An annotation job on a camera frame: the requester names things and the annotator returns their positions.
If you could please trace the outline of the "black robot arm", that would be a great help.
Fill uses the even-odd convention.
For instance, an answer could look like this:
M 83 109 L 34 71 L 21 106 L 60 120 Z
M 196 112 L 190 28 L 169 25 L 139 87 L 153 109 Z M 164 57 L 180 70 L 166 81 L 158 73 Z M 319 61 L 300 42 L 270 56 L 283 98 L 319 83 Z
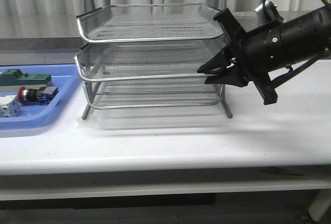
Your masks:
M 265 105 L 277 102 L 277 87 L 317 60 L 330 56 L 330 9 L 316 9 L 282 22 L 280 15 L 249 32 L 226 8 L 214 16 L 228 43 L 198 73 L 205 84 L 245 87 L 253 82 Z

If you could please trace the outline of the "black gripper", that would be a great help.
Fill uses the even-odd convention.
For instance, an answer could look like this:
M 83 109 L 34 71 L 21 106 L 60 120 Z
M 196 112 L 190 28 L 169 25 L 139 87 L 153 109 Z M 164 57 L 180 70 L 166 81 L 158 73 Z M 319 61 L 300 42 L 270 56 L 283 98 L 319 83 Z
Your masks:
M 272 82 L 268 73 L 280 65 L 275 61 L 276 52 L 272 39 L 279 38 L 277 28 L 281 24 L 271 21 L 246 32 L 228 8 L 216 14 L 229 43 L 210 61 L 197 69 L 197 73 L 214 74 L 208 76 L 205 84 L 225 84 L 246 87 L 253 82 L 265 105 L 277 102 L 274 89 L 267 89 Z

